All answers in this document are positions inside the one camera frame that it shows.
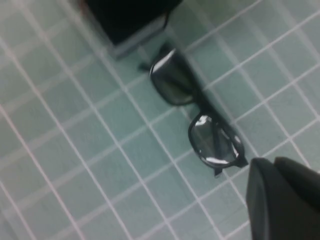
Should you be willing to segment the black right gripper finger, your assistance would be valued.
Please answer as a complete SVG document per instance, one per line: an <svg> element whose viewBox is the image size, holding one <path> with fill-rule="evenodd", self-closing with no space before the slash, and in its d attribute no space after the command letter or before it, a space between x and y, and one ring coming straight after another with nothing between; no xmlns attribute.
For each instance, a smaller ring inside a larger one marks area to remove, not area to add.
<svg viewBox="0 0 320 240"><path fill-rule="evenodd" d="M253 240L320 238L320 174L290 158L252 159L246 204Z"/></svg>

